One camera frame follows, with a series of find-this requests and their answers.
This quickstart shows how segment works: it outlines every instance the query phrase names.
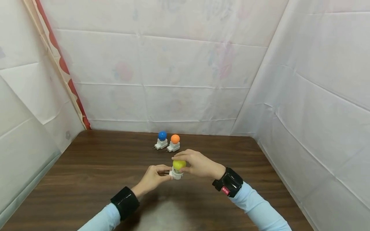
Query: left hand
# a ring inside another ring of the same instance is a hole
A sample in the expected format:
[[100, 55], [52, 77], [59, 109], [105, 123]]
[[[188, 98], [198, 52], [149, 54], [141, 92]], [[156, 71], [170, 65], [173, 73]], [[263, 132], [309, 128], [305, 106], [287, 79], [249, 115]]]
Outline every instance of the left hand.
[[172, 168], [164, 164], [149, 166], [147, 172], [144, 174], [140, 182], [131, 189], [132, 192], [136, 197], [140, 197], [157, 188], [161, 183], [172, 180], [172, 176], [159, 175], [159, 173], [170, 170], [172, 170]]

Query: blue bulb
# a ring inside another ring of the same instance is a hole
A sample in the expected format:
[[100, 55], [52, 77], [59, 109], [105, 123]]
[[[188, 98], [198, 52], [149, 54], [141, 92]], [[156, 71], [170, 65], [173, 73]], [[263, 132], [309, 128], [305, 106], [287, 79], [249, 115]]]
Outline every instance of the blue bulb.
[[159, 139], [160, 141], [164, 141], [166, 138], [167, 138], [167, 133], [166, 133], [165, 131], [160, 131], [160, 132], [158, 133], [158, 139]]

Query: wooden table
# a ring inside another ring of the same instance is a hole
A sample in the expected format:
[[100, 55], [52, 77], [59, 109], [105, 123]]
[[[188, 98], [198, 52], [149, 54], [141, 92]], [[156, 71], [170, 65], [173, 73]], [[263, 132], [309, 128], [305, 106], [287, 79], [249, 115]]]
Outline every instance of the wooden table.
[[[194, 149], [238, 172], [288, 221], [312, 230], [302, 212], [249, 137], [180, 135], [181, 150]], [[172, 166], [174, 153], [153, 150], [155, 133], [81, 132], [3, 227], [3, 231], [79, 229], [124, 186], [139, 182], [149, 165]], [[141, 199], [116, 230], [257, 230], [242, 210], [212, 186], [184, 174]]]

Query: white backdrop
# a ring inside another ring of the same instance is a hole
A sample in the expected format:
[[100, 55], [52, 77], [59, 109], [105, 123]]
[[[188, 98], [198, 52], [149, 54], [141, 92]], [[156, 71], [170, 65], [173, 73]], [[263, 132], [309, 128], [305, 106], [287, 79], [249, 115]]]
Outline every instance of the white backdrop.
[[93, 129], [229, 135], [287, 0], [42, 0]]
[[318, 230], [370, 227], [369, 11], [290, 0], [232, 132], [258, 141]]
[[21, 0], [0, 1], [0, 228], [83, 125]]

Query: yellow bulb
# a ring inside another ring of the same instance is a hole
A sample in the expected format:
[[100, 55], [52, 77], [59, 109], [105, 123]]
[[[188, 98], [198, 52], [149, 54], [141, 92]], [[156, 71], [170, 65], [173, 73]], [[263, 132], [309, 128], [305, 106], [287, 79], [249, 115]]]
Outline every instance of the yellow bulb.
[[186, 161], [183, 161], [183, 160], [174, 160], [172, 165], [174, 166], [174, 169], [176, 171], [180, 171], [180, 169], [182, 169], [183, 167], [186, 166]]

